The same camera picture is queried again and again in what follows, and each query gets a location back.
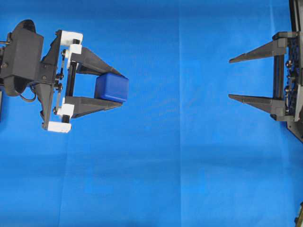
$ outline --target bolt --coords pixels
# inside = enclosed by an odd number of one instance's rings
[[[5,68],[7,68],[8,67],[8,64],[7,63],[3,63],[2,65],[1,65],[1,68],[2,69],[5,69]]]
[[[287,68],[290,68],[292,66],[292,61],[291,60],[288,60],[287,62],[286,62],[286,67]]]

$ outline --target blue cloth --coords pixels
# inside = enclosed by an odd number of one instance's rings
[[[44,55],[58,29],[83,33],[129,97],[65,135],[41,129],[39,102],[4,96],[0,226],[294,226],[302,144],[227,96],[272,95],[273,59],[228,60],[291,30],[288,1],[3,1],[2,39],[27,18]],[[95,79],[77,75],[75,95]]]

